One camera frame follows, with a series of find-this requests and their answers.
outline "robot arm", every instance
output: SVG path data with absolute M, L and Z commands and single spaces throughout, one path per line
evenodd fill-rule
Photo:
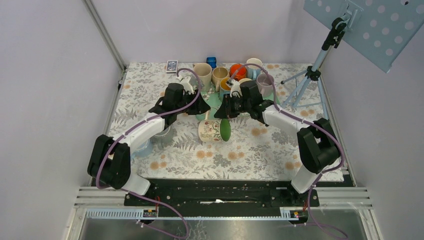
M 114 136 L 104 134 L 99 136 L 95 141 L 88 164 L 88 174 L 93 178 L 97 177 L 108 149 L 115 141 L 119 140 L 107 156 L 99 180 L 114 189 L 125 189 L 139 195 L 146 194 L 150 182 L 135 172 L 131 172 L 131 154 L 142 143 L 174 123 L 178 114 L 197 115 L 211 109 L 203 98 L 199 97 L 185 110 L 168 114 L 186 106 L 196 97 L 198 90 L 194 90 L 189 82 L 190 77 L 188 76 L 182 79 L 180 83 L 170 83 L 164 96 L 159 98 L 155 106 L 145 116 L 145 123 L 137 123 Z
M 232 86 L 237 87 L 237 90 L 240 89 L 241 95 L 231 94 L 233 92 L 231 88 L 231 93 L 224 95 L 222 105 L 214 116 L 216 118 L 235 118 L 240 113 L 249 113 L 253 119 L 267 126 L 277 127 L 296 137 L 299 143 L 302 167 L 292 179 L 291 186 L 299 194 L 305 193 L 322 170 L 334 163 L 340 156 L 335 143 L 316 128 L 279 112 L 273 101 L 262 98 L 254 81 L 246 81 Z M 282 107 L 280 107 L 280 111 L 288 113 Z M 327 119 L 321 118 L 314 123 L 335 136 Z

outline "light stand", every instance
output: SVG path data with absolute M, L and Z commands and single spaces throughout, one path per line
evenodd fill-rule
M 324 44 L 321 47 L 321 52 L 318 54 L 318 57 L 316 58 L 315 63 L 312 66 L 308 66 L 306 70 L 303 70 L 299 72 L 298 74 L 286 80 L 281 81 L 281 84 L 285 84 L 288 81 L 293 79 L 296 79 L 296 82 L 297 82 L 297 78 L 305 74 L 305 77 L 303 78 L 303 80 L 299 83 L 299 85 L 297 85 L 294 91 L 291 92 L 288 98 L 283 102 L 282 104 L 283 107 L 290 105 L 293 108 L 300 108 L 300 107 L 309 107 L 309 106 L 321 104 L 322 110 L 323 110 L 323 117 L 325 119 L 328 119 L 326 99 L 324 97 L 324 88 L 321 82 L 321 72 L 318 70 L 318 68 L 323 64 L 324 59 L 326 58 L 327 53 L 330 49 L 330 46 L 334 46 L 335 49 L 339 46 L 342 40 L 342 37 L 345 34 L 345 30 L 349 20 L 350 20 L 350 17 L 348 18 L 347 15 L 336 18 L 331 24 L 332 28 L 330 32 L 328 33 L 328 36 L 325 39 Z M 299 101 L 302 99 L 302 96 L 305 93 L 305 90 L 311 81 L 314 81 L 318 84 L 319 97 L 321 98 L 321 102 L 299 105 Z M 296 100 L 293 103 L 291 103 L 290 101 L 299 90 L 300 92 L 296 96 Z

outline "floral tablecloth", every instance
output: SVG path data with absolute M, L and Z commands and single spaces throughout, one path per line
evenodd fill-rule
M 164 95 L 169 83 L 176 83 L 176 74 L 165 73 L 165 63 L 131 63 L 114 113 L 110 135 L 122 132 L 141 121 Z M 229 68 L 232 63 L 218 64 Z M 277 95 L 283 102 L 296 87 L 292 80 L 280 84 L 309 64 L 264 64 L 274 77 Z M 179 68 L 193 68 L 192 63 L 179 63 Z M 320 101 L 314 82 L 308 86 L 299 105 Z M 323 116 L 321 105 L 287 108 L 310 120 Z M 147 157 L 134 157 L 131 167 L 145 178 L 229 179 L 229 180 L 291 180 L 302 165 L 296 138 L 273 126 L 239 116 L 230 120 L 228 142 L 201 142 L 199 121 L 195 116 L 180 114 L 173 124 L 172 144 L 165 148 L 153 146 Z M 324 174 L 323 181 L 342 181 L 341 170 Z

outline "blue panel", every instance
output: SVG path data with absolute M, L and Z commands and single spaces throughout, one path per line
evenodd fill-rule
M 305 0 L 304 9 L 330 29 L 348 5 L 350 11 L 359 9 L 358 19 L 343 40 L 389 72 L 393 61 L 424 23 L 424 0 Z

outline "cup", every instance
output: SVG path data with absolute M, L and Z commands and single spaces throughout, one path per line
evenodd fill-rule
M 243 66 L 240 63 L 234 64 L 229 68 L 229 75 L 232 76 L 234 74 L 234 72 L 236 72 L 237 69 L 239 69 L 241 66 Z M 237 74 L 235 75 L 234 79 L 235 80 L 240 80 L 240 79 L 244 79 L 246 77 L 246 67 L 243 67 L 242 69 L 240 69 Z
M 270 77 L 271 79 L 265 73 L 262 73 L 262 74 L 259 74 L 259 76 L 257 76 L 257 79 L 256 79 L 257 88 L 259 89 L 260 94 L 264 98 L 269 97 L 274 91 L 273 89 L 274 78 L 271 75 Z
M 212 71 L 212 83 L 215 84 L 215 92 L 220 90 L 221 80 L 228 77 L 230 77 L 230 73 L 225 67 L 217 67 Z
M 135 151 L 131 154 L 131 158 L 139 157 L 144 158 L 151 154 L 153 151 L 152 141 L 148 139 L 143 142 L 140 146 L 138 146 Z
M 227 85 L 227 80 L 230 79 L 229 77 L 223 78 L 221 80 L 221 83 L 219 84 L 219 100 L 224 99 L 225 94 L 230 94 L 231 88 Z
M 202 121 L 202 120 L 205 120 L 206 115 L 208 115 L 209 116 L 208 119 L 215 119 L 214 115 L 217 113 L 217 111 L 218 111 L 218 108 L 211 106 L 209 111 L 207 111 L 203 114 L 197 114 L 196 118 L 197 118 L 197 120 Z
M 257 65 L 262 67 L 262 61 L 257 59 L 257 58 L 249 58 L 246 61 L 246 63 L 247 64 L 257 64 Z M 258 78 L 259 74 L 261 74 L 261 69 L 257 66 L 249 65 L 249 66 L 246 66 L 246 68 L 247 68 L 247 78 L 248 79 L 252 79 L 253 81 L 255 81 Z
M 243 78 L 243 79 L 240 79 L 238 82 L 240 84 L 242 84 L 242 83 L 247 82 L 247 81 L 252 81 L 252 79 L 250 79 L 250 78 Z
M 205 93 L 211 88 L 212 67 L 211 65 L 202 62 L 195 63 L 193 71 L 198 75 L 201 81 L 201 92 Z
M 206 119 L 199 123 L 198 135 L 202 142 L 219 142 L 230 140 L 231 125 L 228 119 Z
M 170 125 L 167 129 L 151 137 L 153 144 L 156 144 L 159 149 L 164 149 L 173 143 L 174 129 L 173 125 Z

